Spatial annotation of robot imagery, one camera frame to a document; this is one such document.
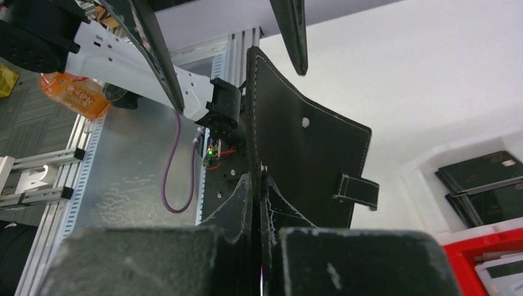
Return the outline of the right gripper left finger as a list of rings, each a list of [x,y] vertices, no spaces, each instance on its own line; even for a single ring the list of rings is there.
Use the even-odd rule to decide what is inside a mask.
[[[216,234],[210,295],[251,295],[252,182],[248,173],[203,225]]]

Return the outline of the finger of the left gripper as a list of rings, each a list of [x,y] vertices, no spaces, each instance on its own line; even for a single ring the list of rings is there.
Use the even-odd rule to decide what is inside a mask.
[[[304,0],[270,0],[290,61],[300,76],[308,71]]]
[[[148,1],[106,0],[101,2],[145,57],[174,109],[181,115],[185,104],[155,12]]]

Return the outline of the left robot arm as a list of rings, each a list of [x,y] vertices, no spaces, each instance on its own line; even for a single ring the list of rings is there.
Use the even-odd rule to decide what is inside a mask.
[[[76,1],[3,1],[1,57],[35,73],[104,81],[173,108],[216,136],[239,125],[241,92],[219,78],[173,65],[147,1],[104,1],[123,41]]]

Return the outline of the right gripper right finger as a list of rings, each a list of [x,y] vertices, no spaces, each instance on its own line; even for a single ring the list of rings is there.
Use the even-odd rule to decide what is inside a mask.
[[[280,193],[273,178],[261,177],[260,222],[263,294],[282,295],[282,259],[279,231],[289,227],[316,227],[292,206]]]

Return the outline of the black leather card holder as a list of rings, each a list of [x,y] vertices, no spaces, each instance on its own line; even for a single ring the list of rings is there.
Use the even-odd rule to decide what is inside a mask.
[[[371,128],[303,95],[256,46],[247,51],[245,126],[253,171],[316,226],[347,228],[354,205],[377,210],[379,185],[362,177]]]

